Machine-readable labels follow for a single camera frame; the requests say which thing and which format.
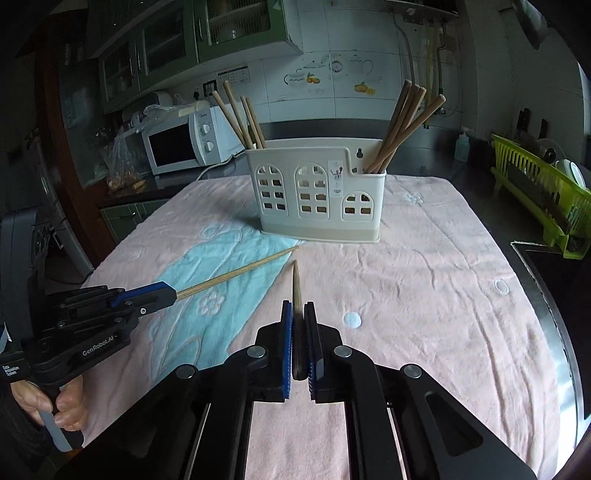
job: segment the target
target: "glass door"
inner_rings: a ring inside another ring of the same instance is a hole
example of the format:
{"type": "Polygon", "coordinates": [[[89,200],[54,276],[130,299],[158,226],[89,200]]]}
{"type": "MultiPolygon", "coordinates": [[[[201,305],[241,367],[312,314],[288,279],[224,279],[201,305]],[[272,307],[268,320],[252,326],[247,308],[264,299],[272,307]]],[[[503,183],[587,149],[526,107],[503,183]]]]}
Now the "glass door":
{"type": "Polygon", "coordinates": [[[201,62],[287,38],[278,0],[195,0],[195,8],[201,62]]]}
{"type": "Polygon", "coordinates": [[[136,45],[142,90],[195,66],[193,1],[177,0],[147,19],[136,45]]]}
{"type": "Polygon", "coordinates": [[[115,44],[100,58],[100,86],[105,112],[139,93],[135,49],[129,39],[115,44]]]}

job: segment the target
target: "metal screw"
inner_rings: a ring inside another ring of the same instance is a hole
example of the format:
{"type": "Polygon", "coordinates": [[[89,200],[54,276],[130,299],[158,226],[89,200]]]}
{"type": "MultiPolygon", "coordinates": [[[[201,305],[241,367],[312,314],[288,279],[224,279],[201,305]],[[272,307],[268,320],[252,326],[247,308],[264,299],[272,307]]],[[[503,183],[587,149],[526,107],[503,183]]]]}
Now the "metal screw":
{"type": "Polygon", "coordinates": [[[177,368],[176,374],[178,378],[186,380],[195,374],[195,367],[191,365],[181,365],[177,368]]]}
{"type": "Polygon", "coordinates": [[[418,365],[407,365],[403,371],[404,375],[409,378],[419,378],[423,374],[423,370],[418,365]]]}
{"type": "Polygon", "coordinates": [[[265,352],[265,348],[259,345],[252,345],[248,347],[248,350],[246,351],[247,355],[251,358],[261,358],[265,355],[265,352]]]}
{"type": "Polygon", "coordinates": [[[335,355],[341,358],[347,358],[353,354],[353,350],[346,345],[339,345],[335,347],[335,355]]]}

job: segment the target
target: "light blue dot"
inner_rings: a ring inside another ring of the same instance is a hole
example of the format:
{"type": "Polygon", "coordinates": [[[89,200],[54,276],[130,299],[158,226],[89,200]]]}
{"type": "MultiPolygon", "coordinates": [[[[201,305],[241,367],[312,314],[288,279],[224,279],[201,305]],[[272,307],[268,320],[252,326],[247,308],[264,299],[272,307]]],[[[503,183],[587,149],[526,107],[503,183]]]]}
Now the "light blue dot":
{"type": "Polygon", "coordinates": [[[361,327],[361,316],[357,312],[347,312],[343,317],[343,323],[349,328],[361,327]]]}

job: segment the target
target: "lower green cabinet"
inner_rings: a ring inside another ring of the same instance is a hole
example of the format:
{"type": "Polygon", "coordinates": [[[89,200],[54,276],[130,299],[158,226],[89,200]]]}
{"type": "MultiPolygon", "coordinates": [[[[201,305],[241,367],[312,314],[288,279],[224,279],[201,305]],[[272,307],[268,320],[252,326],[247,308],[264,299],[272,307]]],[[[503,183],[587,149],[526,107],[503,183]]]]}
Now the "lower green cabinet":
{"type": "Polygon", "coordinates": [[[107,207],[101,209],[100,214],[103,216],[111,235],[113,235],[115,243],[119,244],[135,230],[136,226],[146,220],[167,201],[168,199],[149,200],[147,202],[107,207]]]}

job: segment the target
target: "white microwave oven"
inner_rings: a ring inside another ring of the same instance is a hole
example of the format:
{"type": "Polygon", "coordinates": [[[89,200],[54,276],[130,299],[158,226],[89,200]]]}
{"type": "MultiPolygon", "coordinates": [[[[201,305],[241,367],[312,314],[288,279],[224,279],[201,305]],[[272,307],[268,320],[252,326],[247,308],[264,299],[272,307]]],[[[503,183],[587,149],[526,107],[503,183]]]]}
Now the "white microwave oven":
{"type": "Polygon", "coordinates": [[[168,118],[142,137],[154,175],[222,163],[244,148],[218,106],[168,118]]]}

